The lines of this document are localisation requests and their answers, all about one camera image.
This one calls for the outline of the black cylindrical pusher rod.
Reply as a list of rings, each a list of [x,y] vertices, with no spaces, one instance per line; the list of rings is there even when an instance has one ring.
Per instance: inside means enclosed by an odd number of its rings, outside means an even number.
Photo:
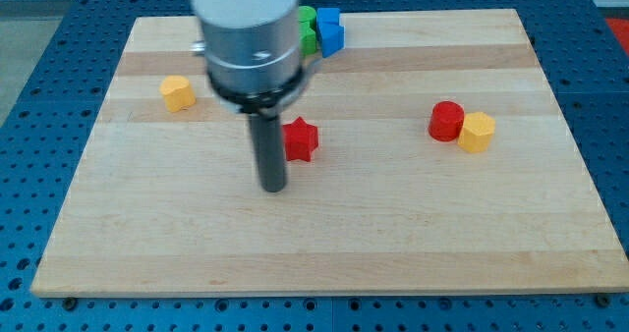
[[[248,122],[259,183],[266,192],[278,193],[287,184],[281,119],[255,114],[248,116]]]

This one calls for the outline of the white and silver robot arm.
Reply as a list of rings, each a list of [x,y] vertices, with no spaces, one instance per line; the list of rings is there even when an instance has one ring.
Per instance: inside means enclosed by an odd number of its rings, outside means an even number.
[[[261,187],[287,183],[281,114],[304,92],[317,64],[304,65],[300,0],[190,0],[200,22],[210,86],[247,116]]]

